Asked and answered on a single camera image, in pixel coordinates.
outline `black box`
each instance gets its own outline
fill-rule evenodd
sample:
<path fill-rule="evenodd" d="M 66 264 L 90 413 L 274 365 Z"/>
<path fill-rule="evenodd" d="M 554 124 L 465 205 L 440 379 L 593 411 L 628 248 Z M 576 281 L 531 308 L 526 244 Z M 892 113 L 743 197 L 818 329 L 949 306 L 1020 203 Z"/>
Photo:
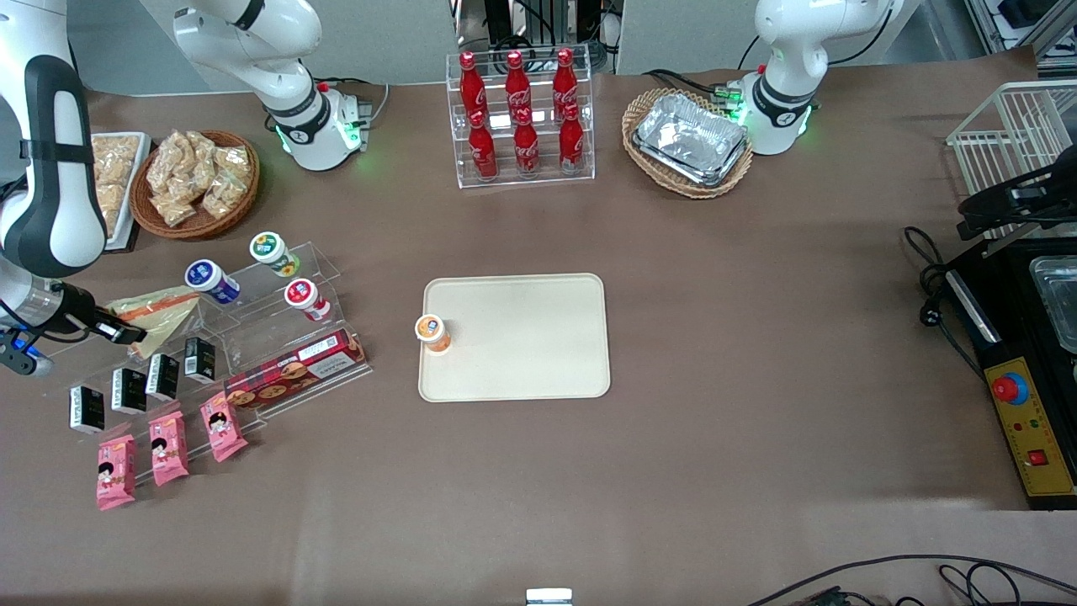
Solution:
<path fill-rule="evenodd" d="M 183 377 L 209 385 L 216 381 L 216 352 L 213 347 L 197 337 L 187 339 L 183 350 Z"/>
<path fill-rule="evenodd" d="M 71 389 L 71 429 L 83 434 L 104 432 L 104 396 L 86 387 Z"/>
<path fill-rule="evenodd" d="M 129 368 L 112 371 L 112 410 L 126 414 L 145 412 L 145 376 Z"/>
<path fill-rule="evenodd" d="M 150 358 L 150 379 L 145 382 L 145 395 L 162 401 L 176 399 L 176 389 L 180 384 L 180 363 L 164 354 Z"/>

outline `brown table surface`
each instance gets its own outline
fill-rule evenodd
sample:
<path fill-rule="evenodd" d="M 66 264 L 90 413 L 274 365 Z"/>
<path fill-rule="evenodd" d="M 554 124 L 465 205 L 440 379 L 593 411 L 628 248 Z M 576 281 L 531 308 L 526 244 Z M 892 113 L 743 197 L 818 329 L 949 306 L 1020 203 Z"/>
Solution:
<path fill-rule="evenodd" d="M 598 79 L 593 182 L 466 193 L 442 86 L 394 88 L 370 150 L 324 173 L 284 155 L 250 95 L 94 96 L 95 130 L 248 137 L 264 193 L 221 238 L 143 234 L 73 281 L 107 300 L 171 285 L 199 256 L 246 265 L 265 228 L 310 238 L 344 272 L 376 370 L 277 418 L 237 461 L 107 513 L 65 404 L 3 375 L 0 602 L 500 605 L 571 587 L 582 606 L 745 604 L 925 551 L 1073 581 L 1077 513 L 1024 510 L 982 385 L 917 322 L 920 262 L 899 243 L 918 224 L 960 250 L 942 138 L 998 84 L 1034 77 L 1023 52 L 835 69 L 796 146 L 703 202 L 620 146 L 647 77 Z M 560 271 L 605 282 L 609 394 L 419 398 L 428 281 Z M 928 564 L 833 580 L 950 600 Z"/>

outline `yellow control panel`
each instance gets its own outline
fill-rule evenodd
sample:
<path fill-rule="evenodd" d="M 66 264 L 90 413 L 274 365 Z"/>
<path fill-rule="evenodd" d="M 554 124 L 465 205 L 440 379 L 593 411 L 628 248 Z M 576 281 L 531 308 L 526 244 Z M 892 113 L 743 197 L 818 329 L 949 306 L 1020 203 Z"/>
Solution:
<path fill-rule="evenodd" d="M 1029 496 L 1077 494 L 1024 358 L 983 371 Z"/>

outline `coca-cola bottle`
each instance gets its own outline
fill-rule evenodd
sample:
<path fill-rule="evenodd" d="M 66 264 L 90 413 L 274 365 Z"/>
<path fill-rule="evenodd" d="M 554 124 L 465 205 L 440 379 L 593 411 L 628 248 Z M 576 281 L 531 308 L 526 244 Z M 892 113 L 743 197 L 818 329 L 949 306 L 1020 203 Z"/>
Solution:
<path fill-rule="evenodd" d="M 513 141 L 516 143 L 516 169 L 521 179 L 534 179 L 538 174 L 538 133 L 531 125 L 531 110 L 520 113 L 520 124 L 516 126 Z"/>
<path fill-rule="evenodd" d="M 522 124 L 527 115 L 531 124 L 531 82 L 523 73 L 523 55 L 519 51 L 508 52 L 508 76 L 505 79 L 505 96 L 508 98 L 508 116 L 513 124 Z"/>
<path fill-rule="evenodd" d="M 475 169 L 478 171 L 479 181 L 492 181 L 498 178 L 498 158 L 493 154 L 493 137 L 486 129 L 486 121 L 480 113 L 473 113 L 467 116 L 471 121 L 472 133 L 467 137 L 467 142 L 472 147 L 472 159 L 475 160 Z"/>
<path fill-rule="evenodd" d="M 564 108 L 576 104 L 576 72 L 572 71 L 572 48 L 557 52 L 557 73 L 554 74 L 554 122 L 564 119 Z"/>
<path fill-rule="evenodd" d="M 486 84 L 482 76 L 475 71 L 475 53 L 464 51 L 460 53 L 460 67 L 463 70 L 460 75 L 460 98 L 464 102 L 464 111 L 467 118 L 472 114 L 479 114 L 486 121 L 489 110 L 486 107 Z"/>
<path fill-rule="evenodd" d="M 561 124 L 561 172 L 576 174 L 584 166 L 584 127 L 579 125 L 579 105 L 564 107 Z"/>

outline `plastic tray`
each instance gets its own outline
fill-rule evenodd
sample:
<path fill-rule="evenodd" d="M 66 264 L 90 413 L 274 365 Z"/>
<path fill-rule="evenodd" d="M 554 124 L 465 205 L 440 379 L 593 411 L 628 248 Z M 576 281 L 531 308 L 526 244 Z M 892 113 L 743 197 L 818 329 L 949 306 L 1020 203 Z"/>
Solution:
<path fill-rule="evenodd" d="M 452 339 L 420 346 L 429 403 L 598 398 L 610 389 L 605 292 L 595 273 L 438 278 L 423 313 Z"/>

